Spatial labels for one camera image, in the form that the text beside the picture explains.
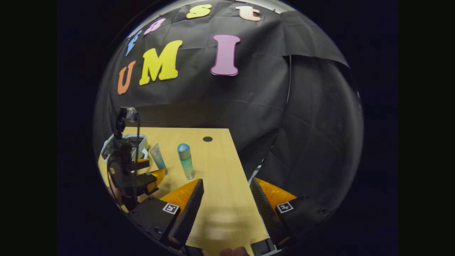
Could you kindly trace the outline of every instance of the table surface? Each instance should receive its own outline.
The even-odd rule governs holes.
[[[126,127],[123,134],[136,134]],[[161,198],[182,185],[201,178],[204,196],[186,245],[202,248],[204,255],[219,255],[225,248],[244,246],[253,255],[251,244],[268,238],[263,221],[254,203],[247,178],[228,129],[214,128],[149,128],[140,133],[147,136],[151,166],[138,171],[142,174],[157,170],[150,149],[159,143],[168,174],[152,196]],[[213,140],[205,142],[209,136]],[[177,146],[186,143],[191,148],[194,178],[187,180],[177,153]],[[101,175],[108,186],[106,164],[98,161]],[[147,197],[138,196],[141,202]]]

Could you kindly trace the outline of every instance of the black fabric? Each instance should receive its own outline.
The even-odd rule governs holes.
[[[186,18],[202,4],[212,5],[207,16]],[[235,9],[242,5],[260,10],[262,20],[242,19]],[[161,18],[166,20],[159,29],[143,35],[156,20],[142,28],[128,56],[124,40],[106,68],[95,113],[95,153],[112,133],[120,106],[135,107],[145,127],[229,128],[248,178],[267,157],[259,178],[336,208],[355,175],[363,125],[348,64],[329,37],[297,11],[276,14],[242,2],[202,1]],[[210,73],[216,34],[241,38],[236,76]],[[140,86],[143,53],[156,48],[160,54],[174,40],[183,41],[178,77]],[[119,71],[131,61],[130,86],[119,95]]]
[[[279,206],[276,206],[275,211],[282,223],[292,232],[293,238],[298,241],[302,241],[313,231],[317,232],[319,225],[332,214],[327,209],[321,208],[311,198],[303,196],[280,205],[280,207],[283,206],[292,207],[292,209],[281,212]]]
[[[257,177],[336,208],[352,183],[363,139],[357,95],[332,60],[292,56],[283,122]]]

